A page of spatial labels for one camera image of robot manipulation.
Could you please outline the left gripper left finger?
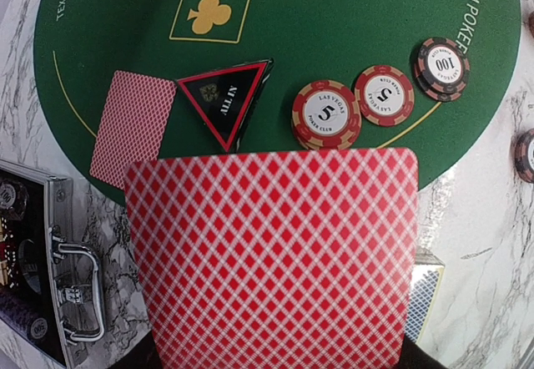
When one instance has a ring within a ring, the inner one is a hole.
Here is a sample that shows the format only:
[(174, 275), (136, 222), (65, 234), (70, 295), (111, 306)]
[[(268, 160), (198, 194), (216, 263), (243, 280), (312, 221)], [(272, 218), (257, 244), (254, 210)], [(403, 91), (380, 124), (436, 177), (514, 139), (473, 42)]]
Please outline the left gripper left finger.
[(115, 362), (112, 369), (161, 369), (161, 360), (152, 332), (149, 332), (128, 354)]

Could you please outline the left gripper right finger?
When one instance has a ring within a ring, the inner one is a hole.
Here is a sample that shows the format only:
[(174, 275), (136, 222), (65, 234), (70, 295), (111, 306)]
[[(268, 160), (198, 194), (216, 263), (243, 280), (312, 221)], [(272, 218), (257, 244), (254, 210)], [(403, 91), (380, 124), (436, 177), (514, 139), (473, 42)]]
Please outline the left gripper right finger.
[(398, 369), (446, 369), (446, 367), (422, 351), (411, 339), (405, 338)]

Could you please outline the red-backed card deck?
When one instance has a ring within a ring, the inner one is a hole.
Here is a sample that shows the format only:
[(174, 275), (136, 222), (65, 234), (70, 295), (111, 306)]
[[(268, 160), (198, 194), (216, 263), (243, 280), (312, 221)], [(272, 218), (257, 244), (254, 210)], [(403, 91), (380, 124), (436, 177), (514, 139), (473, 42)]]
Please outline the red-backed card deck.
[(163, 366), (394, 367), (417, 190), (406, 148), (131, 164), (131, 241)]

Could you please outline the triangular all-in button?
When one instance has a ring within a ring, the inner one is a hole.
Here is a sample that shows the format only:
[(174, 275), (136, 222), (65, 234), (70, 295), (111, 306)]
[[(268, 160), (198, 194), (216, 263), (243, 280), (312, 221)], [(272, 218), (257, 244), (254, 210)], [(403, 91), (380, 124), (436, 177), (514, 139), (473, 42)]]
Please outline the triangular all-in button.
[(259, 96), (269, 80), (272, 58), (199, 73), (177, 81), (226, 153), (239, 150)]

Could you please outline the dealt card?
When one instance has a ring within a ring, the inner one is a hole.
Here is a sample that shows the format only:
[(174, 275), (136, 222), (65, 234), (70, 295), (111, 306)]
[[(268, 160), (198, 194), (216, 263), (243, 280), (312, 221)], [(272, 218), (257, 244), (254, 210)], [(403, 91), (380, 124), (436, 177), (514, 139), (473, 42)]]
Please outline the dealt card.
[(98, 127), (90, 175), (122, 189), (130, 164), (156, 159), (176, 90), (172, 80), (115, 71)]

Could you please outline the black poker chip stack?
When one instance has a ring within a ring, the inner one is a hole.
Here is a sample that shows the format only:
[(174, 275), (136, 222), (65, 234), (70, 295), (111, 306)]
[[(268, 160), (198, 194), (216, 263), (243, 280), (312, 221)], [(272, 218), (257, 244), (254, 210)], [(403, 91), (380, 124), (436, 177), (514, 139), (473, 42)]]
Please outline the black poker chip stack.
[(533, 136), (534, 129), (528, 129), (516, 141), (514, 147), (514, 166), (519, 177), (533, 183)]

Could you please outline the red poker chip stack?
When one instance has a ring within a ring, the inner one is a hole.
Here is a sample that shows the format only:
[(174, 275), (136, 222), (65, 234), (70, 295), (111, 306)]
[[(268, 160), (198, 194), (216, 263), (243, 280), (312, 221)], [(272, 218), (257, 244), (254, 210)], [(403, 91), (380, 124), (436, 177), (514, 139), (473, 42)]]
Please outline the red poker chip stack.
[(531, 36), (534, 38), (534, 12), (530, 12), (526, 16), (526, 27), (531, 34)]

